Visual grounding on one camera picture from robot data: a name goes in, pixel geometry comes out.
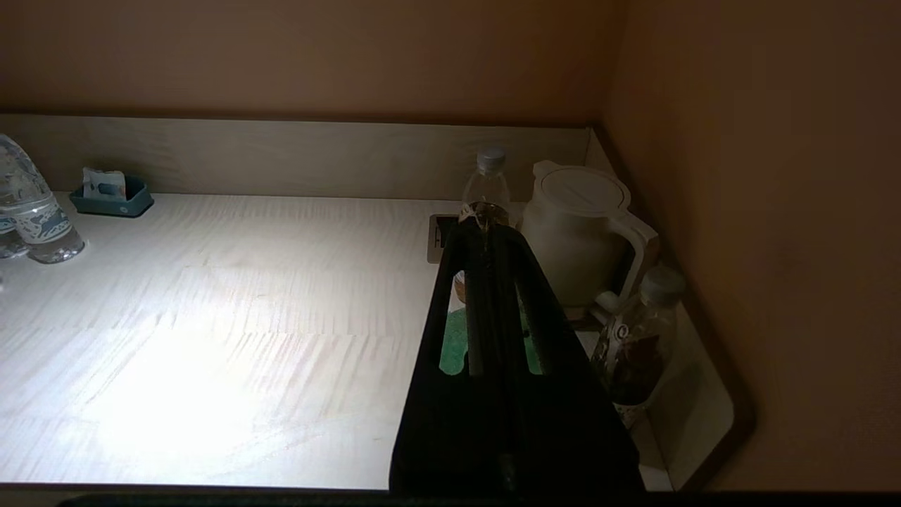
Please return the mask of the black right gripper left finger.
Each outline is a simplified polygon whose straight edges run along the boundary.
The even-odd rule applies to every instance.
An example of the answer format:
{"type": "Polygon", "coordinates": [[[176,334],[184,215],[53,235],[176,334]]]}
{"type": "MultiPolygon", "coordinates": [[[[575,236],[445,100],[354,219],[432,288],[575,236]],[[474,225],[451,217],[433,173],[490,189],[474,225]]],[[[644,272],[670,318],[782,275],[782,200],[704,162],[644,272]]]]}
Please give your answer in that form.
{"type": "Polygon", "coordinates": [[[504,491],[500,447],[505,437],[500,401],[498,324],[493,317],[487,235],[477,223],[455,225],[436,276],[401,423],[393,444],[393,494],[499,494],[504,491]],[[440,366],[453,278],[467,283],[467,360],[447,375],[440,366]]]}

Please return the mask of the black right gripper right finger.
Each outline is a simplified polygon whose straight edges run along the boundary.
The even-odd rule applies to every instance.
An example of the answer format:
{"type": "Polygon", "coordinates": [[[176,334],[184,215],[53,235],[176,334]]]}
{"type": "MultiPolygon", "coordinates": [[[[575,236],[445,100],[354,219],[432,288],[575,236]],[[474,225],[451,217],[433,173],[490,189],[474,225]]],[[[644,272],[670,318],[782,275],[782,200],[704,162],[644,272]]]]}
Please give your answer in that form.
{"type": "Polygon", "coordinates": [[[639,452],[527,241],[487,235],[493,360],[512,487],[525,494],[641,494],[639,452]]]}

